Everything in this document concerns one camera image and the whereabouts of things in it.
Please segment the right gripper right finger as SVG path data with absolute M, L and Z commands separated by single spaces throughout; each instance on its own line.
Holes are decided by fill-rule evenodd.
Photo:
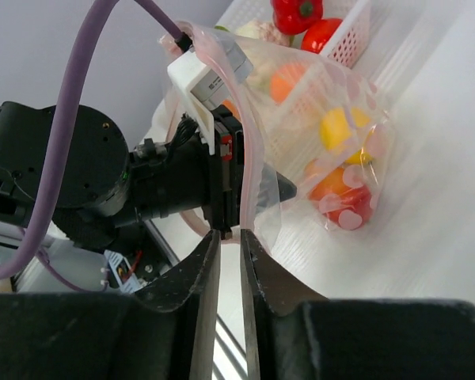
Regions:
M 475 379 L 475 305 L 439 298 L 329 299 L 241 232 L 251 379 Z

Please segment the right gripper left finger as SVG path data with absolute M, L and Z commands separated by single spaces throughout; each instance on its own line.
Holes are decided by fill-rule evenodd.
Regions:
M 220 235 L 133 294 L 0 293 L 0 379 L 209 379 Z

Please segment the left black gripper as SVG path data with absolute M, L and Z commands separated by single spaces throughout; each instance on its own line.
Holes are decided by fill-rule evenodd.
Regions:
M 239 224 L 242 177 L 244 171 L 244 135 L 241 122 L 226 107 L 211 112 L 214 118 L 214 148 L 197 133 L 204 158 L 204 187 L 207 199 L 201 207 L 203 219 L 213 230 L 230 234 Z M 297 186 L 269 164 L 262 169 L 257 212 L 276 206 L 297 196 Z

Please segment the clear zip top bag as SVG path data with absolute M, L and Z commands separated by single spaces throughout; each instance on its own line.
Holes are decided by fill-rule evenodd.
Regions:
M 167 102 L 214 136 L 210 111 L 230 108 L 245 145 L 239 226 L 267 245 L 282 237 L 341 240 L 377 212 L 394 128 L 374 85 L 326 57 L 189 22 L 168 57 Z

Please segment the small yellow fake fruit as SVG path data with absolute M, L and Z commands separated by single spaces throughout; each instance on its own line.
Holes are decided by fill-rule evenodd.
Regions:
M 371 118 L 356 107 L 351 109 L 351 117 L 357 128 L 364 128 L 371 122 Z M 342 107 L 333 108 L 325 114 L 320 123 L 319 134 L 325 149 L 332 151 L 340 150 L 343 143 L 352 137 L 352 129 Z M 366 165 L 372 160 L 373 157 L 362 147 L 344 163 L 347 165 Z

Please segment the fake orange fruit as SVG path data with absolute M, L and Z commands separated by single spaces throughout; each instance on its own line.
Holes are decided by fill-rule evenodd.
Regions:
M 269 93 L 276 104 L 283 103 L 307 70 L 305 63 L 282 65 L 271 77 Z

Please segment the fake red tomato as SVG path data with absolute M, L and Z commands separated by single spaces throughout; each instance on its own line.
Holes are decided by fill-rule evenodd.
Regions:
M 317 21 L 307 29 L 301 42 L 301 49 L 319 54 L 342 22 L 343 20 L 337 17 Z

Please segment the fake white cauliflower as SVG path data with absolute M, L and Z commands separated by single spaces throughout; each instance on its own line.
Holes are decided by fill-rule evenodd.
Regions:
M 272 21 L 253 19 L 235 30 L 230 30 L 223 25 L 216 25 L 214 30 L 232 34 L 237 42 L 242 39 L 252 39 L 288 48 L 290 48 L 293 43 L 293 37 L 279 31 Z

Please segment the fake red bell pepper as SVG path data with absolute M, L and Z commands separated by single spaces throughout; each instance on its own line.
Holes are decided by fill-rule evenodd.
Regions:
M 288 36 L 305 32 L 322 19 L 322 0 L 271 0 L 272 19 L 276 28 Z

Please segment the fake red strawberry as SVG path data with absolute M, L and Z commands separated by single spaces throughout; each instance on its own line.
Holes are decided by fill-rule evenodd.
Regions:
M 373 215 L 372 193 L 354 166 L 338 167 L 321 180 L 308 199 L 330 222 L 343 230 L 357 230 Z

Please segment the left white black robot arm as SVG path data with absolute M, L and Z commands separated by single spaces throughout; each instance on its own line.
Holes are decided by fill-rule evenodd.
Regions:
M 26 227 L 39 193 L 55 110 L 7 101 L 0 106 L 0 222 Z M 215 139 L 183 115 L 170 142 L 129 150 L 119 127 L 80 106 L 55 195 L 52 222 L 87 249 L 106 249 L 150 219 L 199 208 L 228 234 L 239 223 L 245 168 L 241 123 L 225 107 L 212 112 Z

